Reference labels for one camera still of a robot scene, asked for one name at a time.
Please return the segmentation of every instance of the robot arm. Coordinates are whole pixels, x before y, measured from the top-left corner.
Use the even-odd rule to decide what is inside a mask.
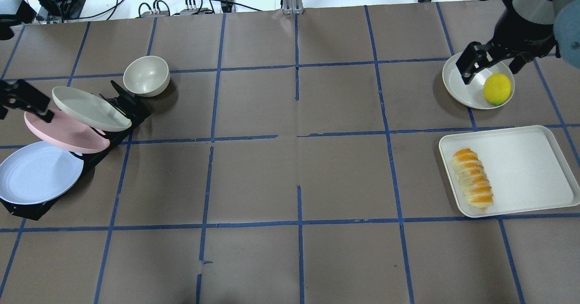
[[[580,68],[580,0],[502,0],[506,10],[487,44],[470,42],[457,61],[465,84],[476,73],[513,58],[518,73],[557,46],[556,55]]]

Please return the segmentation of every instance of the dish rack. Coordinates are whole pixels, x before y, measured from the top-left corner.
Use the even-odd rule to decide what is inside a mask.
[[[101,97],[121,114],[123,114],[123,116],[131,120],[131,126],[128,129],[122,130],[120,132],[98,132],[101,137],[104,137],[110,141],[107,149],[100,151],[99,153],[77,154],[71,152],[74,157],[77,157],[83,161],[83,168],[79,178],[85,176],[87,172],[98,165],[99,162],[107,157],[107,155],[114,147],[119,145],[125,138],[128,137],[133,129],[143,123],[147,117],[151,116],[149,110],[147,110],[147,108],[141,103],[139,96],[132,96],[113,80],[111,80],[111,84],[115,91],[118,93],[118,96],[114,98],[105,98],[103,95],[101,95]],[[58,201],[61,196],[62,195],[38,204],[21,205],[10,203],[1,198],[0,203],[4,205],[6,210],[8,210],[11,215],[37,221],[50,210],[52,205],[54,205],[54,203],[56,203],[56,201]]]

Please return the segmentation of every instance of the plate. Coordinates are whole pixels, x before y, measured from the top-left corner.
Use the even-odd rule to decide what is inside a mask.
[[[492,67],[483,69],[473,77],[470,84],[465,85],[464,80],[459,74],[459,69],[455,64],[461,54],[462,53],[451,56],[451,58],[445,62],[445,65],[443,65],[443,84],[445,85],[447,92],[449,92],[455,100],[474,109],[486,110],[499,108],[512,99],[514,91],[516,90],[516,82],[513,79],[512,71],[510,71],[505,64],[499,62]],[[512,83],[512,93],[510,93],[509,98],[499,106],[487,102],[483,95],[483,85],[485,84],[485,80],[487,80],[487,78],[493,73],[505,74]]]
[[[108,139],[98,135],[88,125],[60,110],[52,109],[52,112],[54,112],[54,117],[50,123],[25,112],[26,126],[42,140],[75,153],[98,153],[110,145]]]
[[[96,129],[120,132],[131,126],[129,118],[91,93],[73,87],[56,87],[52,89],[52,99],[63,112]]]
[[[493,205],[472,207],[455,177],[451,159],[456,151],[477,153],[493,192]],[[446,135],[439,152],[459,210],[467,217],[487,217],[580,203],[580,187],[554,138],[544,126],[525,126]]]
[[[81,176],[83,161],[41,141],[18,149],[0,164],[0,198],[37,204],[68,191]]]

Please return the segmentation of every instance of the yellow lemon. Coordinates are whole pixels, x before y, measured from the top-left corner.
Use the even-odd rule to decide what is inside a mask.
[[[510,93],[512,93],[512,83],[505,74],[493,73],[485,80],[483,95],[490,104],[494,106],[503,104],[508,100]]]

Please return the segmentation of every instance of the pink plate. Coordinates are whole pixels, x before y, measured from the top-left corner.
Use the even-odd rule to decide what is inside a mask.
[[[107,149],[110,142],[71,116],[60,110],[51,109],[54,118],[46,123],[34,114],[25,112],[26,126],[44,141],[75,153],[98,153]]]

